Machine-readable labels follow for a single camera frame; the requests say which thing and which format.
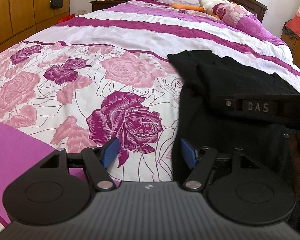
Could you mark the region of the black garment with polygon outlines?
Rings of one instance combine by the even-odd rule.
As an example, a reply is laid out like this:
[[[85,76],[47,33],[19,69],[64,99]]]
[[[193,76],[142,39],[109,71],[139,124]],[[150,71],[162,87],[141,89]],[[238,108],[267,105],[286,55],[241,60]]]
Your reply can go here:
[[[179,125],[172,152],[173,178],[183,183],[191,168],[181,142],[220,153],[241,146],[254,160],[290,180],[288,136],[300,126],[300,93],[278,74],[219,57],[209,50],[170,54],[183,80]]]

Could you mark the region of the floral purple white bedspread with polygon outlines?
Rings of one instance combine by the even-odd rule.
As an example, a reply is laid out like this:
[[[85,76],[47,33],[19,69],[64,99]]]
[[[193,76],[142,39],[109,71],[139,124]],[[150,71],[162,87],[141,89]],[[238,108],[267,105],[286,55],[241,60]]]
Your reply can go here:
[[[0,53],[0,231],[5,188],[54,148],[117,136],[115,181],[168,181],[181,77],[168,55],[208,50],[278,74],[300,92],[287,45],[257,19],[238,30],[203,12],[132,0],[76,16]]]

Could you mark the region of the wooden dresser cabinet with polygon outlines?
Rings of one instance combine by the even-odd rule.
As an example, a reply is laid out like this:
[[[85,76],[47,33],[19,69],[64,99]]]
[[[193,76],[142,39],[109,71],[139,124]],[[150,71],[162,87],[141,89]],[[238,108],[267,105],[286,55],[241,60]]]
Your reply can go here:
[[[293,55],[293,63],[300,69],[300,37],[284,25],[281,39],[290,48]]]

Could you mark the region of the purple floral rolled quilt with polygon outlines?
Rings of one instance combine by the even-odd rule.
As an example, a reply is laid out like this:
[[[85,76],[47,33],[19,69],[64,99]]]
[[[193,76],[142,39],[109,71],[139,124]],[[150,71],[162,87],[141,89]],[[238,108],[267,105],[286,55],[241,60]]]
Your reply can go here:
[[[255,37],[260,41],[267,41],[276,46],[285,44],[280,38],[265,29],[259,19],[241,5],[219,3],[213,7],[212,11],[228,26]]]

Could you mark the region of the white orange plush toy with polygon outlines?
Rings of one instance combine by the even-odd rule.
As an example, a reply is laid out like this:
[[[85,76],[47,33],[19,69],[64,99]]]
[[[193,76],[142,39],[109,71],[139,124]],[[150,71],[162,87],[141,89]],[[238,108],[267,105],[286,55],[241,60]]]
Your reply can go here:
[[[198,0],[198,2],[199,2],[198,6],[174,3],[173,5],[171,5],[171,7],[174,9],[193,10],[193,11],[204,12],[208,15],[219,18],[216,14],[213,13],[213,7],[218,4],[229,4],[230,3],[228,0]]]

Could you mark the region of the dark wooden nightstand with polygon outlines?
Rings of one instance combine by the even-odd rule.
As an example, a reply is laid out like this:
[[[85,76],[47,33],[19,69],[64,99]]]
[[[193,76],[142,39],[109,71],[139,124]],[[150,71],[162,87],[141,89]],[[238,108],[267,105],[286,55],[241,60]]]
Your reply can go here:
[[[111,8],[123,2],[125,2],[125,0],[95,0],[90,1],[90,4],[92,5],[92,11],[98,11]]]

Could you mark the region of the small black bag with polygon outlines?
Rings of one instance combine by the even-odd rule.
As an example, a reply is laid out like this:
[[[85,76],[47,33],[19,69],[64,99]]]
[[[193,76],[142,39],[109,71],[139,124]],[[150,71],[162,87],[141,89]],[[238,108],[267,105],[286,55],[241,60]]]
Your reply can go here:
[[[61,9],[63,7],[63,0],[50,0],[51,9]]]

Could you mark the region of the wooden wardrobe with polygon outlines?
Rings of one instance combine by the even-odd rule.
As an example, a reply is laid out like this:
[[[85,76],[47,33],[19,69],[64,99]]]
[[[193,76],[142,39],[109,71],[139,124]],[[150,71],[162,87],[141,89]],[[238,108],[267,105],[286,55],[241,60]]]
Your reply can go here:
[[[51,9],[50,0],[0,0],[0,51],[49,28],[70,14],[70,0]]]

